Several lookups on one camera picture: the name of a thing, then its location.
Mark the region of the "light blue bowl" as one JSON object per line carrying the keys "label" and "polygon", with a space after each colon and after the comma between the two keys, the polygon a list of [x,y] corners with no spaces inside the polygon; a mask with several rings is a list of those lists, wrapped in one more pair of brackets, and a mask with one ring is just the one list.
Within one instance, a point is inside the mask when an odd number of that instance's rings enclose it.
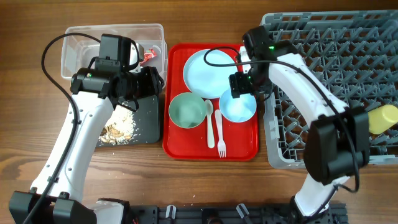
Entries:
{"label": "light blue bowl", "polygon": [[233,98],[231,91],[226,90],[220,97],[219,107],[221,114],[233,123],[243,123],[250,120],[257,110],[257,102],[250,94]]}

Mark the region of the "light blue plate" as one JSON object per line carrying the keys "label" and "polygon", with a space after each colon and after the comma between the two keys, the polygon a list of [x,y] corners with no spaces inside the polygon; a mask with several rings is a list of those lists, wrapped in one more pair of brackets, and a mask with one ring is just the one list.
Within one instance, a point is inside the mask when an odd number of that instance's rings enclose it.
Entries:
{"label": "light blue plate", "polygon": [[202,98],[219,98],[230,89],[229,76],[238,71],[233,67],[214,67],[204,61],[208,49],[194,53],[185,63],[183,80],[187,88]]}

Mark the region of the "red snack wrapper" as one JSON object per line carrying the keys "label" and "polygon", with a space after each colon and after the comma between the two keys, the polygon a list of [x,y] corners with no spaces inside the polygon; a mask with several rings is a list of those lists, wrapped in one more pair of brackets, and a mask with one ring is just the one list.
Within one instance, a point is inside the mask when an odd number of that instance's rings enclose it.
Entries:
{"label": "red snack wrapper", "polygon": [[152,60],[153,58],[156,58],[157,53],[153,48],[150,48],[144,52],[144,59],[141,62],[141,65],[145,64],[146,62]]}

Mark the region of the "rice and food scraps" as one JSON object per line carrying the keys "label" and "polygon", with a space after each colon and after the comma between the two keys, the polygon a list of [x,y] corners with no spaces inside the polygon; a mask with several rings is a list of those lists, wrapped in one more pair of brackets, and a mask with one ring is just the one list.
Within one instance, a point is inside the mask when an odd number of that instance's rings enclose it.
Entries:
{"label": "rice and food scraps", "polygon": [[117,106],[110,119],[106,122],[98,138],[98,144],[100,146],[105,144],[113,146],[128,144],[135,136],[135,126],[133,112]]}

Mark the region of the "green bowl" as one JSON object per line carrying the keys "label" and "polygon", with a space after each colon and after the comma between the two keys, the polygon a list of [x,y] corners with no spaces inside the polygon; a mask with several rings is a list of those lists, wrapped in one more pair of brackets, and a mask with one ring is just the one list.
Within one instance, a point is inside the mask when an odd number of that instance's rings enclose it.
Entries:
{"label": "green bowl", "polygon": [[169,117],[173,124],[179,128],[195,128],[206,117],[205,101],[194,93],[181,93],[170,102]]}

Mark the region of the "yellow plastic cup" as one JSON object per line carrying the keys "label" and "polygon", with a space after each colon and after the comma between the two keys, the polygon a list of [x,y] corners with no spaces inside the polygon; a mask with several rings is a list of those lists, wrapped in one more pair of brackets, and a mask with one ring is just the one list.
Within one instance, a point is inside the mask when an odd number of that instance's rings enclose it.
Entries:
{"label": "yellow plastic cup", "polygon": [[369,132],[381,134],[397,123],[397,107],[394,105],[380,106],[368,112]]}

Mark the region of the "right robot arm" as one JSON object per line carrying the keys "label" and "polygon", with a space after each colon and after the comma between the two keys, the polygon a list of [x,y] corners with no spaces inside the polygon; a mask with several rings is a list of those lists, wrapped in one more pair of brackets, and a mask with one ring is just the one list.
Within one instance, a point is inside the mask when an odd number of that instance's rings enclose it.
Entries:
{"label": "right robot arm", "polygon": [[276,85],[309,127],[303,153],[308,174],[290,200],[289,221],[310,222],[326,212],[339,189],[359,190],[359,170],[369,164],[370,157],[368,114],[332,94],[293,44],[273,42],[265,27],[248,30],[243,44],[238,63],[249,70],[230,75],[231,96],[269,96]]}

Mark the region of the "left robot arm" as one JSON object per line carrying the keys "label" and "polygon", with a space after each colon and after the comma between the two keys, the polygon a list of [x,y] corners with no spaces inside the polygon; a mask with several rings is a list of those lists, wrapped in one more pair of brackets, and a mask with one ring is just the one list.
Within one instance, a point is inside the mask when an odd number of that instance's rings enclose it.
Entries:
{"label": "left robot arm", "polygon": [[126,200],[101,198],[82,204],[88,165],[98,138],[120,100],[157,95],[164,81],[155,67],[81,68],[72,77],[69,109],[45,167],[28,192],[9,202],[16,223],[130,223]]}

